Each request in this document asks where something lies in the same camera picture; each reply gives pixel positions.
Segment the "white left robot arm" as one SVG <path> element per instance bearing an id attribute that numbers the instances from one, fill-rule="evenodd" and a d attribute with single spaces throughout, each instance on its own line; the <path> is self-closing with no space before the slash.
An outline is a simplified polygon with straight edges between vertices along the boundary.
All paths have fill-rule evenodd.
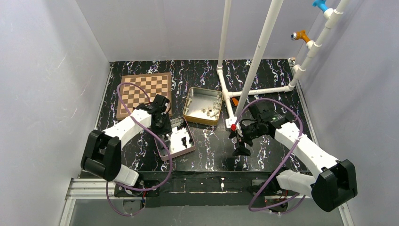
<path id="1" fill-rule="evenodd" d="M 162 142 L 161 136 L 172 132 L 169 107 L 169 99 L 156 95 L 153 101 L 140 104 L 114 126 L 103 131 L 91 131 L 81 159 L 81 168 L 108 182 L 134 186 L 139 173 L 122 164 L 122 148 L 143 130 Z"/>

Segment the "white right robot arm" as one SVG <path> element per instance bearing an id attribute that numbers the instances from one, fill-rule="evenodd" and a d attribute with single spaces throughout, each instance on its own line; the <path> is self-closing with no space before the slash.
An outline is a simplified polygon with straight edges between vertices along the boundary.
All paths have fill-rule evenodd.
<path id="1" fill-rule="evenodd" d="M 246 145 L 252 146 L 253 140 L 262 136 L 270 136 L 290 150 L 265 182 L 250 187 L 254 193 L 248 206 L 250 211 L 273 211 L 278 203 L 262 208 L 252 206 L 260 195 L 280 190 L 310 197 L 325 212 L 358 195 L 356 168 L 350 160 L 341 161 L 310 140 L 303 133 L 303 124 L 295 123 L 300 121 L 299 116 L 281 102 L 274 100 L 289 115 L 260 111 L 257 102 L 254 100 L 244 107 L 231 124 L 229 137 L 237 140 L 233 156 L 250 156 Z"/>

